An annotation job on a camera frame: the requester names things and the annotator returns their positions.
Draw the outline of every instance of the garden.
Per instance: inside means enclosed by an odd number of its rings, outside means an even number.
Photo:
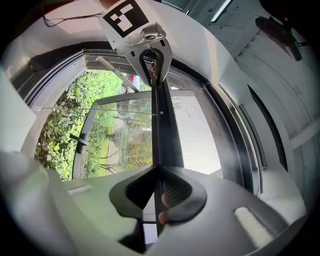
[[[86,70],[82,73],[62,94],[48,116],[35,158],[45,168],[57,170],[62,180],[71,180],[77,142],[70,134],[80,136],[94,101],[118,95],[121,86],[121,79],[112,71]],[[140,83],[140,90],[146,91],[149,87]],[[151,165],[151,99],[101,106],[94,117],[88,141],[82,178]]]

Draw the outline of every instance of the ceiling light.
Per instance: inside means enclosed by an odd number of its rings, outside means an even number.
[[[227,9],[227,7],[229,6],[229,4],[232,2],[233,0],[226,0],[221,7],[219,8],[219,10],[215,13],[215,15],[213,16],[211,22],[216,22],[218,20],[218,18],[221,16],[221,14],[223,13],[223,11],[225,9]]]

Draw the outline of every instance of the black cable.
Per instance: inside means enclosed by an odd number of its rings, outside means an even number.
[[[80,19],[87,19],[87,18],[98,18],[100,15],[102,15],[104,12],[101,11],[99,13],[95,13],[95,14],[90,14],[90,15],[84,15],[84,16],[75,16],[75,17],[69,17],[69,18],[53,18],[53,19],[47,19],[45,16],[45,12],[44,12],[44,7],[41,4],[41,11],[42,11],[42,17],[43,17],[43,21],[44,24],[48,27],[48,28],[52,28],[56,25],[59,25],[62,22],[65,21],[70,21],[70,20],[80,20]],[[48,22],[50,21],[56,21],[56,20],[61,20],[58,23],[54,24],[54,25],[50,25]]]

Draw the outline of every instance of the green plant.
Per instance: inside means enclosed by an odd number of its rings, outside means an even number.
[[[95,100],[105,98],[119,93],[122,81],[111,71],[86,70],[83,72],[66,90],[57,101],[51,114],[48,116],[38,140],[35,158],[44,167],[56,169],[62,180],[72,178],[74,154],[77,142],[70,139],[70,134],[79,136],[85,122],[88,109],[91,108]],[[113,125],[111,113],[101,118],[101,129],[108,129]],[[99,140],[98,133],[96,138],[90,133],[92,149],[88,152],[92,165],[92,173],[99,166],[99,150],[105,141]]]
[[[151,166],[152,158],[152,137],[146,141],[129,146],[128,156],[126,161],[127,169],[135,169],[143,166]]]
[[[102,163],[101,159],[108,153],[109,142],[116,141],[121,133],[121,129],[112,133],[115,113],[108,111],[108,108],[111,109],[112,106],[110,104],[103,106],[103,110],[99,110],[94,117],[88,139],[89,146],[85,151],[83,178],[100,176],[101,164],[107,163],[107,161]]]
[[[145,85],[140,78],[140,92],[151,91],[151,87],[149,85]]]

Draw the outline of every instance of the glass door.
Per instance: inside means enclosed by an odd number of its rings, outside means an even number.
[[[153,164],[151,92],[96,100],[77,140],[73,179],[93,178]]]

